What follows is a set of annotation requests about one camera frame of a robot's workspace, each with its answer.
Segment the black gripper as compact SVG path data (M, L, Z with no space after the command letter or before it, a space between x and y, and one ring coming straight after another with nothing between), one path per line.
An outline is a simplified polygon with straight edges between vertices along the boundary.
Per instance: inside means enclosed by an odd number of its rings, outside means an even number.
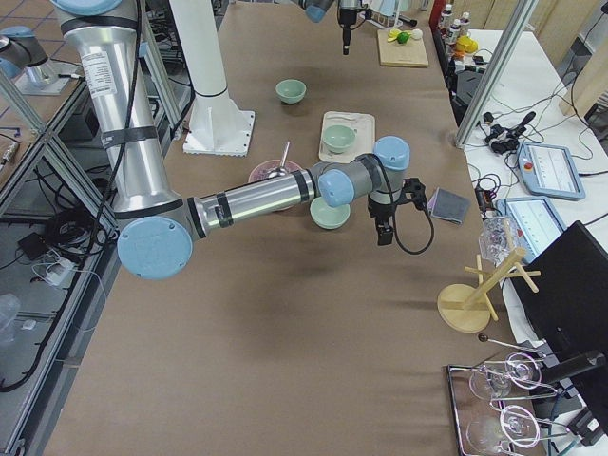
M342 30L342 53L350 54L352 32L371 17L370 2L361 0L339 0L337 22Z
M396 229L390 224L399 205L413 203L419 211L426 212L426 187L418 178L404 179L393 186L384 183L368 195L368 211L374 219L377 245L391 245Z

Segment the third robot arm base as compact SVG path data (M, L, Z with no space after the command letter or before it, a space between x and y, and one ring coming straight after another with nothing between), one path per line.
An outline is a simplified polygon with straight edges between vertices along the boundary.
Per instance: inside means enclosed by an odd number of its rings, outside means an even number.
M73 63L54 62L30 28L1 30L1 70L24 95L58 96L82 76Z

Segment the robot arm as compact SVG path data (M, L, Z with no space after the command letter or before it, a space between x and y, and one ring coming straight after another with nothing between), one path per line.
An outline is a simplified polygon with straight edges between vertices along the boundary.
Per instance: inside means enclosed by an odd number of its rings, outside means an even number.
M66 41L76 47L100 124L101 141L118 190L118 254L134 276L159 280L186 266L195 240L246 219L322 198L341 207L366 196L378 245L397 236L395 212L414 203L429 223L424 185L405 179L409 145L399 137L378 140L371 153L346 164L262 179L203 198L173 191L139 67L142 1L51 1ZM194 6L170 1L195 101L187 152L244 156L254 111L239 110L229 96L210 1Z
M342 30L342 52L350 54L352 32L371 18L372 10L369 1L361 0L299 0L295 4L305 11L306 16L314 23L319 23L332 5L336 5L336 20Z

